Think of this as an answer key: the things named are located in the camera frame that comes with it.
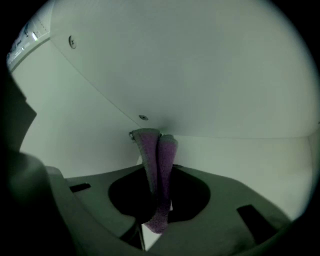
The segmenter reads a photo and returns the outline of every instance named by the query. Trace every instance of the purple sock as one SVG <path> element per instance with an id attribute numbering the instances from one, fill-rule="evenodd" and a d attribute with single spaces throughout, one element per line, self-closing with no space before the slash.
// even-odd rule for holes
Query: purple sock
<path id="1" fill-rule="evenodd" d="M 141 153 L 152 196 L 158 198 L 157 144 L 160 132 L 156 129 L 134 130 L 132 134 Z"/>
<path id="2" fill-rule="evenodd" d="M 156 234 L 162 234 L 168 227 L 171 206 L 170 178 L 178 148 L 172 135 L 164 135 L 157 146 L 158 201 L 155 215 L 145 225 Z"/>

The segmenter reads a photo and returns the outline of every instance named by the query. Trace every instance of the white ceiling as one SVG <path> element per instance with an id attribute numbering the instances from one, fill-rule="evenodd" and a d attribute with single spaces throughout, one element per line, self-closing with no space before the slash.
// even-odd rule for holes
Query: white ceiling
<path id="1" fill-rule="evenodd" d="M 310 54 L 265 1 L 58 0 L 51 40 L 141 127 L 294 138 L 309 136 L 320 121 Z"/>

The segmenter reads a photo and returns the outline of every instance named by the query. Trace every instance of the screw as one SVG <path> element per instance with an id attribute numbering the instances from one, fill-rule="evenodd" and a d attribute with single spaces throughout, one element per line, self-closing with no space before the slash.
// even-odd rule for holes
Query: screw
<path id="1" fill-rule="evenodd" d="M 69 37 L 69 45 L 72 49 L 77 48 L 77 43 L 72 35 L 70 35 L 70 37 Z"/>
<path id="2" fill-rule="evenodd" d="M 143 120 L 143 121 L 148 121 L 149 120 L 149 118 L 148 117 L 146 117 L 145 115 L 139 115 L 139 117 Z"/>

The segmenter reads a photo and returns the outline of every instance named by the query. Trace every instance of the gray surface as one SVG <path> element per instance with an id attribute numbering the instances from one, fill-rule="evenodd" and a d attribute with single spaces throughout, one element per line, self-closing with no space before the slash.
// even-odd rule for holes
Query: gray surface
<path id="1" fill-rule="evenodd" d="M 239 181 L 181 167 L 211 190 L 207 207 L 194 219 L 171 223 L 149 250 L 163 256 L 222 256 L 252 249 L 256 243 L 237 208 L 253 205 L 276 229 L 290 221 L 276 206 Z"/>
<path id="2" fill-rule="evenodd" d="M 76 245 L 77 255 L 142 256 L 147 254 L 112 235 L 84 210 L 58 169 L 47 167 L 46 170 L 56 205 Z"/>
<path id="3" fill-rule="evenodd" d="M 115 181 L 141 168 L 142 165 L 138 165 L 98 175 L 68 178 L 66 181 L 69 186 L 83 183 L 91 185 L 91 188 L 76 192 L 73 195 L 101 225 L 116 237 L 121 238 L 135 225 L 136 219 L 122 214 L 114 207 L 109 198 L 109 188 Z"/>

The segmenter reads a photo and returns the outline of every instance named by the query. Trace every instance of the white surface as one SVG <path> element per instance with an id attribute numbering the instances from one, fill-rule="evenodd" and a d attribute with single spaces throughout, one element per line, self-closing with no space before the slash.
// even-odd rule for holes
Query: white surface
<path id="1" fill-rule="evenodd" d="M 150 248 L 159 240 L 162 234 L 153 233 L 145 224 L 142 224 L 142 233 L 144 239 L 145 250 L 149 251 Z"/>
<path id="2" fill-rule="evenodd" d="M 142 165 L 142 157 L 141 157 L 141 155 L 139 156 L 139 158 L 138 158 L 138 161 L 136 162 L 136 165 L 138 166 L 138 165 Z"/>
<path id="3" fill-rule="evenodd" d="M 267 1 L 58 0 L 51 39 L 142 127 L 221 138 L 307 137 L 319 127 L 315 66 Z"/>
<path id="4" fill-rule="evenodd" d="M 296 219 L 308 203 L 312 158 L 308 138 L 219 139 L 174 136 L 175 163 L 235 179 Z"/>
<path id="5" fill-rule="evenodd" d="M 139 151 L 129 132 L 139 127 L 97 92 L 46 42 L 13 77 L 37 112 L 21 151 L 53 166 L 65 178 L 134 166 Z"/>
<path id="6" fill-rule="evenodd" d="M 45 30 L 45 32 L 50 32 L 51 18 L 55 5 L 55 0 L 48 0 L 39 11 L 34 15 L 34 19 L 38 20 L 40 26 Z"/>
<path id="7" fill-rule="evenodd" d="M 309 136 L 311 156 L 312 156 L 312 167 L 313 167 L 313 185 L 319 179 L 320 175 L 320 129 L 314 134 Z"/>

